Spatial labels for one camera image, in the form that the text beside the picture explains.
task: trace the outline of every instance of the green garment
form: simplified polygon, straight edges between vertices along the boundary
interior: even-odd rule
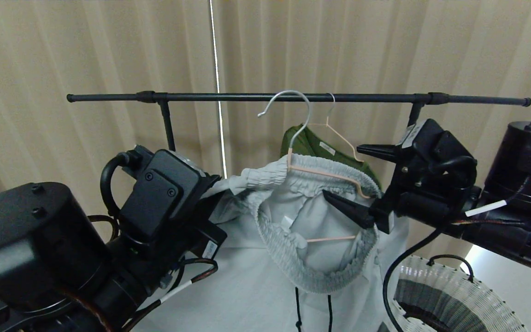
[[[288,154],[290,140],[301,127],[302,125],[290,127],[284,133],[282,147],[280,148],[280,158]],[[381,188],[380,182],[378,181],[376,175],[366,162],[359,162],[358,160],[354,159],[354,157],[335,150],[333,147],[331,147],[331,145],[317,137],[317,135],[315,135],[314,132],[308,127],[304,128],[301,134],[296,137],[295,145],[292,147],[292,152],[295,154],[310,155],[313,157],[321,157],[341,162],[342,164],[355,168],[360,172],[364,172],[374,180],[379,188]]]

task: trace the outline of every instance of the clothes rack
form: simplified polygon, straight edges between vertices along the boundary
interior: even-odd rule
[[[154,91],[141,91],[138,93],[125,94],[101,94],[101,95],[67,95],[70,103],[75,101],[141,101],[143,103],[158,103],[163,116],[165,132],[169,149],[175,151],[175,140],[171,128],[171,116],[169,113],[170,101],[270,101],[275,93],[165,93]],[[411,126],[417,122],[421,108],[425,105],[442,105],[447,103],[465,104],[493,104],[493,105],[517,105],[528,107],[531,105],[530,98],[507,98],[486,96],[455,96],[441,92],[413,93],[408,95],[399,94],[364,94],[364,93],[306,93],[311,102],[335,102],[337,103],[412,103],[409,112]],[[276,101],[303,101],[299,96],[280,96]]]

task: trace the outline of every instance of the white hanger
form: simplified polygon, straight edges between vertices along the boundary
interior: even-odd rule
[[[341,134],[339,134],[339,132],[337,132],[337,130],[335,130],[333,127],[331,127],[329,125],[329,116],[331,116],[331,111],[333,111],[333,109],[335,109],[335,95],[333,95],[333,93],[329,93],[331,95],[331,97],[333,97],[333,106],[329,109],[329,111],[327,111],[327,120],[325,121],[324,124],[310,124],[311,126],[326,126],[327,128],[329,128],[330,130],[332,130],[335,134],[337,134],[337,136],[339,136],[341,139],[343,139],[343,141],[345,141],[345,143],[347,143],[349,145],[350,148],[352,148],[352,153],[354,153],[354,159],[356,159],[357,161],[359,162],[364,162],[364,160],[361,160],[358,158],[358,156],[356,156],[356,147],[354,147],[354,145],[352,145],[352,143],[350,143],[345,137],[343,137]]]
[[[307,111],[308,111],[308,114],[307,114],[306,120],[304,121],[303,126],[290,139],[290,145],[289,145],[289,148],[288,148],[288,160],[287,160],[288,172],[290,172],[290,170],[297,170],[297,171],[301,171],[301,172],[308,172],[308,173],[313,173],[313,174],[320,174],[322,176],[328,176],[328,177],[343,179],[343,180],[345,180],[347,182],[353,183],[356,186],[356,190],[358,191],[358,195],[360,195],[363,198],[370,198],[369,196],[366,196],[366,195],[364,195],[362,193],[362,185],[361,185],[361,183],[356,181],[356,180],[354,180],[354,179],[351,179],[351,178],[348,178],[348,177],[343,177],[343,176],[338,176],[338,175],[327,173],[327,172],[320,172],[320,171],[316,171],[316,170],[310,170],[308,168],[292,166],[292,164],[291,164],[291,161],[292,161],[292,147],[293,147],[293,145],[295,143],[295,139],[304,130],[304,128],[306,128],[306,126],[308,125],[308,122],[310,120],[310,117],[311,117],[311,115],[313,113],[313,109],[312,109],[310,100],[308,100],[307,96],[305,96],[304,93],[302,93],[302,92],[299,92],[299,91],[296,91],[296,90],[284,90],[284,91],[276,93],[272,97],[272,99],[270,99],[270,102],[268,102],[268,104],[265,107],[264,111],[259,113],[257,116],[259,118],[261,118],[261,116],[264,116],[269,111],[271,104],[276,100],[276,98],[278,98],[279,96],[282,96],[283,94],[286,94],[286,93],[293,93],[295,95],[300,96],[304,100],[304,102],[306,103]],[[354,238],[356,238],[355,235],[342,236],[342,237],[325,237],[323,239],[308,239],[308,240],[306,240],[306,242],[324,242],[324,241],[331,241],[331,240],[349,240],[349,239],[354,239]]]

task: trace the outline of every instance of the drawstring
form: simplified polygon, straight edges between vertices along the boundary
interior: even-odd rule
[[[296,296],[296,315],[298,320],[296,321],[296,328],[301,332],[302,320],[301,320],[301,302],[299,301],[299,288],[295,287],[295,296]],[[333,309],[331,309],[331,295],[327,296],[327,305],[329,305],[329,332],[331,332],[331,327],[333,326]]]

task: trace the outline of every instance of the beige curtain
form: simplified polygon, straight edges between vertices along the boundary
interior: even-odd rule
[[[425,93],[531,97],[531,0],[213,0],[221,90],[226,92]],[[304,105],[223,103],[230,174],[279,157],[284,131]],[[322,123],[329,104],[317,104]],[[339,104],[331,125],[354,145],[395,143],[411,105]],[[424,107],[479,160],[487,175],[506,124],[531,120],[531,107]],[[330,130],[314,130],[349,152]],[[394,167],[369,160],[383,185]],[[411,223],[409,244],[430,228]],[[470,245],[441,236],[421,255],[465,255]]]
[[[167,148],[160,110],[66,94],[215,92],[214,66],[206,1],[0,1],[0,191],[59,181],[105,213],[101,169],[135,143]],[[222,174],[216,103],[171,103],[171,120],[177,149]],[[133,183],[116,172],[118,204]]]

